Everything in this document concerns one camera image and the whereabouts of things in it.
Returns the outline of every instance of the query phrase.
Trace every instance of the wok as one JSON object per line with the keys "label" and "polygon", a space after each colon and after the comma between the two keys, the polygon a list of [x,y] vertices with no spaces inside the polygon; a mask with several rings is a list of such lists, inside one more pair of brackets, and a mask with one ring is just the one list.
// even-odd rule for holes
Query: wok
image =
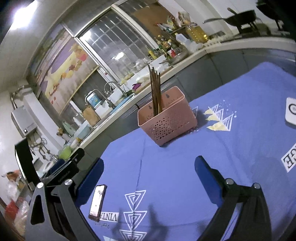
{"label": "wok", "polygon": [[248,10],[245,12],[237,13],[228,18],[210,18],[205,20],[203,23],[209,23],[216,20],[224,20],[228,24],[236,27],[241,27],[241,25],[248,24],[254,22],[256,19],[255,10]]}

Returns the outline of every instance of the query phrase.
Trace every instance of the blue tablecloth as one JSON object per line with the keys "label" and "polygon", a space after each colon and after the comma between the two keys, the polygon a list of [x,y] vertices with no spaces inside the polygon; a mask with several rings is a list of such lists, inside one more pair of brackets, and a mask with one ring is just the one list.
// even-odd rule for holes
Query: blue tablecloth
{"label": "blue tablecloth", "polygon": [[285,122],[287,97],[296,98],[296,78],[262,63],[193,100],[198,128],[164,147],[141,129],[112,142],[98,181],[108,186],[103,221],[88,219],[93,193],[82,213],[101,240],[196,241],[217,209],[194,170],[202,155],[224,178],[261,184],[276,240],[296,214],[296,168],[287,172],[281,160],[296,143]]}

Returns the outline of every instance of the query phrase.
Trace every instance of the basket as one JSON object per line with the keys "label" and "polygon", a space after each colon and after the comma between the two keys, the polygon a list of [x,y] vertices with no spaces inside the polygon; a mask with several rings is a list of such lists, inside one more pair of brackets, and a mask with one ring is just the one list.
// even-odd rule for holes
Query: basket
{"label": "basket", "polygon": [[138,125],[159,146],[197,126],[182,91],[174,86],[162,93],[163,112],[153,117],[152,101],[138,111]]}

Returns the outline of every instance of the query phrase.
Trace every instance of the bundle of chopsticks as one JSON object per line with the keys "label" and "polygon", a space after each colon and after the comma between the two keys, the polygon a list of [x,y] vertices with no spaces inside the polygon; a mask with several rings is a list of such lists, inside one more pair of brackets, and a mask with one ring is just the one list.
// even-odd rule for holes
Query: bundle of chopsticks
{"label": "bundle of chopsticks", "polygon": [[161,106],[160,73],[155,72],[154,67],[152,67],[151,70],[150,66],[148,65],[148,68],[150,72],[153,115],[156,116],[163,111]]}

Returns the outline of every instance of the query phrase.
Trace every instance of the metal bolt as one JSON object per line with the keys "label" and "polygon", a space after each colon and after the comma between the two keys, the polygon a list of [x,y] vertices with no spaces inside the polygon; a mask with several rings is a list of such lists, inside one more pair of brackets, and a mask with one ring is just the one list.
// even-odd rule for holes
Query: metal bolt
{"label": "metal bolt", "polygon": [[64,181],[64,184],[66,186],[70,186],[72,184],[72,182],[73,182],[72,179],[67,179],[67,180]]}
{"label": "metal bolt", "polygon": [[253,185],[254,185],[254,188],[256,188],[256,189],[260,189],[261,188],[261,186],[260,186],[259,183],[254,183]]}
{"label": "metal bolt", "polygon": [[228,185],[234,184],[234,181],[231,178],[227,178],[227,179],[225,179],[225,181]]}
{"label": "metal bolt", "polygon": [[43,183],[38,183],[38,184],[37,184],[37,188],[42,188],[43,186],[44,186]]}

